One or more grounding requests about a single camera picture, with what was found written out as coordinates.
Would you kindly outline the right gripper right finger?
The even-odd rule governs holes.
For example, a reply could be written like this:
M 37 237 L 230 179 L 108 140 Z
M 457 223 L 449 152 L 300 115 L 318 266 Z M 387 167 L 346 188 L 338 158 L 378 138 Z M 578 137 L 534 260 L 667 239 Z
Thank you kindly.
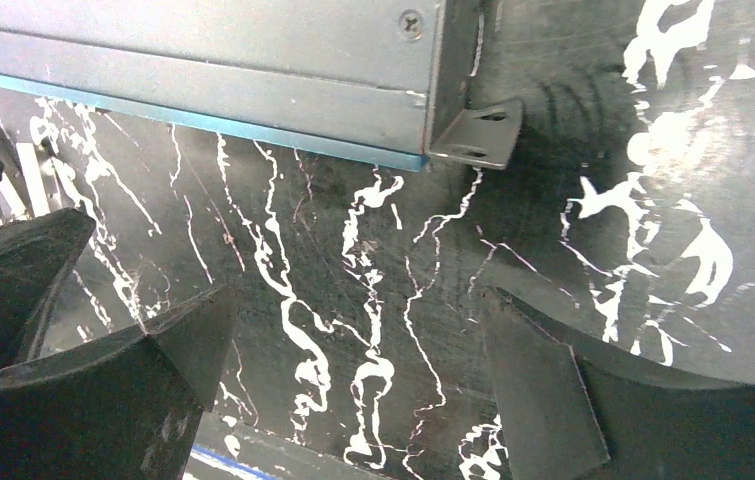
M 494 287 L 479 314 L 516 479 L 755 479 L 755 383 L 632 355 Z

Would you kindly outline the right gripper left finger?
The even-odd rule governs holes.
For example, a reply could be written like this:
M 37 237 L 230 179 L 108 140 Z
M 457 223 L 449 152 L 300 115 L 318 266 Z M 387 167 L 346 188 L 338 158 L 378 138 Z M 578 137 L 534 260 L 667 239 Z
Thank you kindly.
M 212 409 L 237 296 L 0 370 L 0 479 L 178 479 Z

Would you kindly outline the large teal network switch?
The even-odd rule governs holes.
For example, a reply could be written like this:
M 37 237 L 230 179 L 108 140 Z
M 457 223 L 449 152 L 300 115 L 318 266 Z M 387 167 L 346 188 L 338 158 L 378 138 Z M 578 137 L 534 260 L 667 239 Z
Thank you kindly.
M 409 171 L 504 169 L 474 1 L 0 1 L 0 87 Z

